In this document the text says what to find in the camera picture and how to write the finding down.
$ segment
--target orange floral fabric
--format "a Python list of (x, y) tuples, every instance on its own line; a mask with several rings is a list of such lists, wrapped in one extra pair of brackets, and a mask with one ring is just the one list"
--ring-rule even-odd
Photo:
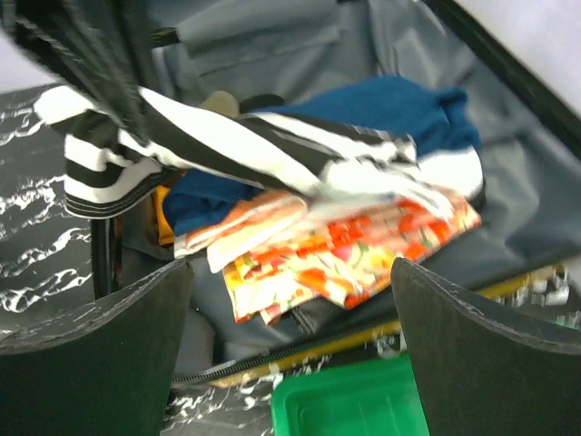
[[(308, 205), (297, 195), (285, 191), (264, 191), (250, 201), (238, 202), (221, 223), (177, 236), (173, 253), (179, 259), (208, 247), (212, 252), (212, 259), (209, 256), (211, 268), (215, 258), (220, 270), (223, 264), (267, 241), (276, 232), (298, 221), (307, 211)], [(270, 227), (261, 225), (267, 220), (271, 220)], [(240, 253), (221, 264), (232, 251)]]
[(389, 285), (398, 256), (421, 262), (454, 237), (480, 225), (461, 196), (442, 191), (454, 215), (442, 221), (410, 201), (372, 207), (291, 240), (264, 243), (223, 271), (234, 316), (259, 313), (273, 323), (290, 308), (322, 296), (350, 309)]

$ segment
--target suitcase zipper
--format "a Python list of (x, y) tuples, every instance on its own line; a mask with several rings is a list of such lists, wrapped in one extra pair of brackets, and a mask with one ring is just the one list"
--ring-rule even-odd
[[(557, 273), (561, 272), (561, 270), (563, 268), (562, 266), (555, 266), (556, 263), (549, 263), (548, 265), (551, 265), (551, 267), (556, 268), (555, 271)], [(529, 272), (522, 272), (521, 274), (516, 274), (513, 277), (521, 277), (522, 278), (523, 275), (530, 274), (534, 271), (539, 271), (545, 267), (547, 267), (547, 264), (544, 264), (543, 266), (539, 266), (537, 268), (534, 268), (534, 269), (530, 270)], [(499, 280), (499, 281), (497, 281), (497, 283), (504, 282), (505, 280)], [(484, 290), (484, 289), (486, 289), (486, 286), (472, 287), (472, 289)], [(518, 307), (518, 298), (513, 298), (513, 296), (515, 294), (517, 294), (519, 289), (520, 288), (516, 289), (515, 291), (506, 293), (506, 294), (501, 294), (498, 297), (492, 296), (492, 297), (488, 297), (488, 298), (496, 298), (497, 302), (500, 302), (505, 306), (515, 308), (515, 307)], [(257, 367), (260, 367), (263, 365), (273, 364), (277, 361), (280, 361), (280, 360), (285, 359), (287, 357), (290, 357), (292, 355), (311, 351), (313, 349), (319, 348), (320, 346), (324, 346), (330, 342), (340, 341), (340, 340), (345, 339), (351, 335), (363, 333), (363, 332), (366, 332), (368, 330), (378, 328), (381, 325), (385, 325), (386, 323), (394, 322), (396, 320), (397, 320), (397, 312), (396, 312), (395, 308), (393, 308), (393, 310), (390, 311), (390, 313), (386, 314), (386, 316), (382, 316), (380, 319), (375, 318), (373, 321), (366, 322), (366, 323), (358, 325), (358, 326), (350, 327), (350, 328), (345, 329), (341, 332), (337, 332), (337, 333), (333, 333), (333, 334), (319, 333), (319, 334), (315, 335), (314, 337), (311, 337), (311, 338), (303, 341), (302, 343), (299, 343), (297, 345), (292, 345), (291, 347), (285, 348), (283, 350), (269, 352), (266, 355), (259, 355), (259, 356), (250, 357), (250, 358), (244, 359), (242, 361), (226, 362), (226, 363), (223, 363), (222, 365), (218, 365), (217, 367), (214, 367), (213, 369), (208, 370), (206, 372), (199, 372), (196, 374), (174, 374), (174, 376), (172, 377), (172, 389), (173, 390), (186, 389), (188, 387), (192, 387), (192, 386), (197, 385), (197, 384), (204, 384), (204, 383), (208, 383), (208, 382), (213, 382), (213, 381), (216, 381), (219, 379), (223, 379), (223, 378), (232, 376), (232, 375), (237, 374), (239, 372), (245, 372), (247, 370), (251, 370), (253, 368), (257, 368)]]
[(357, 327), (350, 327), (342, 332), (333, 334), (319, 334), (316, 337), (309, 338), (303, 343), (287, 347), (283, 350), (278, 350), (274, 352), (269, 352), (268, 355), (259, 355), (244, 359), (242, 361), (236, 361), (232, 363), (224, 363), (219, 365), (217, 369), (209, 370), (207, 372), (200, 372), (196, 374), (175, 374), (172, 377), (172, 389), (179, 390), (185, 389), (187, 387), (199, 384), (207, 383), (215, 380), (219, 380), (238, 372), (244, 372), (252, 368), (256, 368), (262, 365), (268, 365), (280, 361), (286, 357), (290, 357), (294, 354), (299, 354), (302, 352), (308, 352), (309, 350), (323, 346), (329, 342), (339, 341), (348, 336), (365, 332), (367, 330), (379, 327), (387, 322), (394, 322), (397, 318), (395, 316), (386, 319), (382, 317), (381, 320), (374, 320), (372, 322), (366, 322), (363, 325)]

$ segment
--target folded clothing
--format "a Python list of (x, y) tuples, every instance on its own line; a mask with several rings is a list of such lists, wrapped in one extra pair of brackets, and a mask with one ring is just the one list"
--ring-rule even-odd
[[(195, 168), (307, 197), (325, 193), (344, 198), (396, 189), (433, 213), (450, 216), (449, 201), (409, 173), (415, 165), (400, 147), (413, 143), (410, 137), (281, 114), (276, 114), (277, 123), (287, 119), (289, 128), (256, 114), (232, 119), (146, 88), (136, 98), (148, 126), (143, 144), (103, 114), (103, 108), (66, 86), (44, 92), (34, 104), (44, 122), (66, 135), (64, 191), (70, 213), (114, 217), (174, 170)], [(96, 171), (109, 167), (112, 171)]]
[(203, 227), (175, 238), (176, 259), (207, 248), (212, 273), (292, 226), (308, 211), (298, 195), (285, 191), (265, 191), (250, 200), (241, 200), (218, 224)]
[(341, 200), (329, 200), (326, 198), (311, 199), (309, 211), (298, 222), (272, 236), (261, 248), (274, 247), (278, 244), (281, 248), (288, 248), (286, 245), (290, 240), (300, 239), (302, 236), (311, 237), (317, 234), (328, 223), (337, 222), (357, 217), (359, 214), (392, 204), (395, 200), (393, 195), (363, 195), (359, 197), (348, 197)]
[(484, 189), (484, 176), (475, 150), (480, 145), (478, 130), (465, 116), (467, 102), (461, 88), (432, 91), (403, 77), (386, 75), (333, 89), (304, 103), (264, 107), (255, 113), (280, 128), (290, 126), (292, 120), (267, 113), (308, 123), (326, 120), (409, 134), (417, 146), (421, 180), (453, 189), (470, 200)]
[(366, 301), (389, 285), (398, 256), (420, 262), (480, 224), (463, 197), (442, 193), (454, 207), (449, 221), (416, 203), (400, 201), (245, 253), (223, 271), (236, 321), (259, 312), (272, 323), (290, 308), (320, 296), (347, 309)]
[(260, 111), (409, 134), (421, 157), (437, 150), (480, 145), (478, 130), (465, 116), (467, 102), (468, 95), (458, 87), (431, 91), (404, 77), (384, 75), (330, 90), (304, 103)]
[(221, 223), (240, 200), (262, 189), (225, 177), (190, 170), (163, 200), (163, 214), (177, 236)]

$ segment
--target black and white striped towel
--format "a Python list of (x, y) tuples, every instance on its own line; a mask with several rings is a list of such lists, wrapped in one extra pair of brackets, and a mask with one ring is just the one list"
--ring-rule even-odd
[(168, 170), (198, 168), (309, 197), (386, 194), (442, 218), (451, 214), (448, 199), (421, 181), (410, 137), (272, 113), (231, 119), (146, 88), (140, 95), (145, 146), (67, 86), (46, 91), (35, 104), (41, 119), (66, 135), (70, 213), (113, 217), (163, 183)]

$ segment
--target green plastic container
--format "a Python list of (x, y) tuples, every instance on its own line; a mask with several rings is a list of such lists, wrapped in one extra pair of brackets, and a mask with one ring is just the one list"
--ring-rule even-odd
[(429, 436), (407, 354), (285, 379), (276, 436)]

